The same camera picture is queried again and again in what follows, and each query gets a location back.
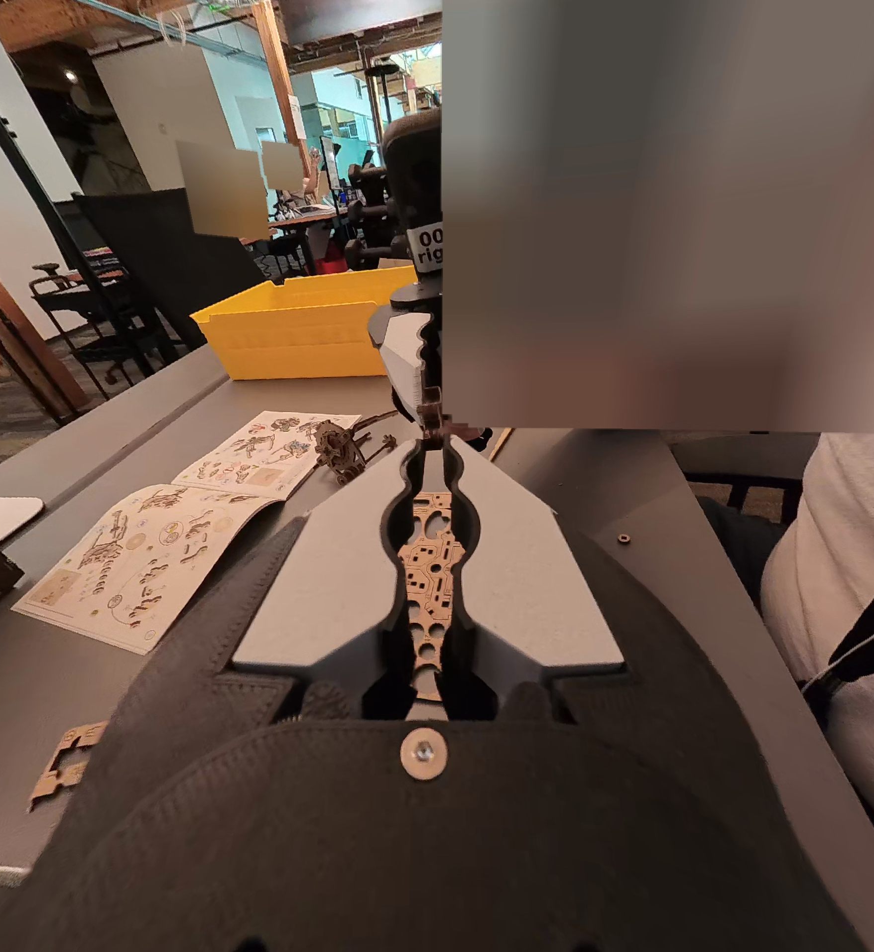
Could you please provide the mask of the rounded wooden model part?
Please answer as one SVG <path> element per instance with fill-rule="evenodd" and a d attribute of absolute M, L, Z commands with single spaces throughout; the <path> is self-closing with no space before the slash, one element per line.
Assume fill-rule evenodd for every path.
<path fill-rule="evenodd" d="M 416 413 L 422 431 L 424 449 L 427 451 L 442 450 L 452 423 L 452 418 L 443 412 L 442 403 L 420 404 Z"/>

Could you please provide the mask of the partly built wooden model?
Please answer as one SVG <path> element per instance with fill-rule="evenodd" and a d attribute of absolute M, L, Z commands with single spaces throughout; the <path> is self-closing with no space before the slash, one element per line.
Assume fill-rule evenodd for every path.
<path fill-rule="evenodd" d="M 371 437 L 369 427 L 396 415 L 396 410 L 386 411 L 362 419 L 350 427 L 342 427 L 330 420 L 320 422 L 314 437 L 317 465 L 328 468 L 334 474 L 338 486 L 353 482 L 367 470 L 371 460 L 397 446 L 396 438 L 386 434 L 382 445 L 370 456 L 365 457 L 362 452 L 362 445 Z"/>

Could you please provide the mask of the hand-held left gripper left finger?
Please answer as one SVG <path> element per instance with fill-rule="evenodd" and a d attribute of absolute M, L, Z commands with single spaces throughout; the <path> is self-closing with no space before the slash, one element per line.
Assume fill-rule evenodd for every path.
<path fill-rule="evenodd" d="M 426 451 L 393 450 L 312 509 L 232 655 L 240 671 L 331 682 L 366 718 L 406 718 L 416 692 L 406 569 Z"/>

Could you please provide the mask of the illustrated instruction booklet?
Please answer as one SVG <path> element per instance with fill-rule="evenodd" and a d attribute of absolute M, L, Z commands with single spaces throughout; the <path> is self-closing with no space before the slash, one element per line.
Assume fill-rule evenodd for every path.
<path fill-rule="evenodd" d="M 154 649 L 260 510 L 317 465 L 323 422 L 358 414 L 264 411 L 172 482 L 110 508 L 12 610 L 138 655 Z"/>

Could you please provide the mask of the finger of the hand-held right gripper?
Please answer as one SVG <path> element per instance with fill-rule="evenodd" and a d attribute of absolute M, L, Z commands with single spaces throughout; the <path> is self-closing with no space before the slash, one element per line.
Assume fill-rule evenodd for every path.
<path fill-rule="evenodd" d="M 421 407 L 435 407 L 442 395 L 441 321 L 427 310 L 385 304 L 370 318 L 370 338 L 383 361 L 396 408 L 426 424 Z"/>

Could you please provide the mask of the rack of black dumbbells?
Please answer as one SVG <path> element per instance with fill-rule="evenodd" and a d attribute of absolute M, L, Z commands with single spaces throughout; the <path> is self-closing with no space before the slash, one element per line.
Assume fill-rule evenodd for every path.
<path fill-rule="evenodd" d="M 410 265 L 407 235 L 397 215 L 396 201 L 390 196 L 386 169 L 352 164 L 348 180 L 356 196 L 348 202 L 348 223 L 359 236 L 345 245 L 345 260 L 350 270 Z"/>

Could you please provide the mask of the wooden sheet offcut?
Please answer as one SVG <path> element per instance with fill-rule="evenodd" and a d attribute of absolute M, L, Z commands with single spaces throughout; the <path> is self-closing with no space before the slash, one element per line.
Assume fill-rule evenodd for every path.
<path fill-rule="evenodd" d="M 26 813 L 31 813 L 38 803 L 80 783 L 88 766 L 89 752 L 99 744 L 107 725 L 107 721 L 83 724 L 62 734 L 29 795 Z"/>

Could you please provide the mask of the laser-cut wooden parts sheet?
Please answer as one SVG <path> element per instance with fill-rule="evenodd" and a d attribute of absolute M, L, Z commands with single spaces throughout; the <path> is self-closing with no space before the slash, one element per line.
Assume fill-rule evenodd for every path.
<path fill-rule="evenodd" d="M 412 503 L 414 530 L 399 556 L 406 570 L 409 631 L 414 646 L 411 685 L 417 702 L 442 704 L 436 683 L 441 671 L 443 638 L 453 613 L 453 568 L 464 549 L 451 525 L 451 494 L 419 493 Z"/>

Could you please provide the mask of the yellow plastic bin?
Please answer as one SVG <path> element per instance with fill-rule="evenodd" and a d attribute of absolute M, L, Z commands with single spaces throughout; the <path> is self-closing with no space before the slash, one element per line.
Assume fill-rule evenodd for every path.
<path fill-rule="evenodd" d="M 264 281 L 192 318 L 234 381 L 384 376 L 369 320 L 416 278 L 408 265 Z"/>

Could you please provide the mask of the dark partition panel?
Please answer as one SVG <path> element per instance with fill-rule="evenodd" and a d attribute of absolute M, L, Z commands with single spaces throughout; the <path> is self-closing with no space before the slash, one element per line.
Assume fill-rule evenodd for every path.
<path fill-rule="evenodd" d="M 193 231 L 183 188 L 73 199 L 191 351 L 206 342 L 194 313 L 268 283 L 238 239 Z"/>

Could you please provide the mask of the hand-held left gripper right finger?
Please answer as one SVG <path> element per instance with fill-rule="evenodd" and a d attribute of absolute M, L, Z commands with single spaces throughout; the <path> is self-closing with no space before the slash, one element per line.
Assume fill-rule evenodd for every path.
<path fill-rule="evenodd" d="M 616 676 L 624 654 L 556 513 L 458 437 L 443 442 L 452 619 L 441 649 L 448 720 L 493 720 L 521 684 Z"/>

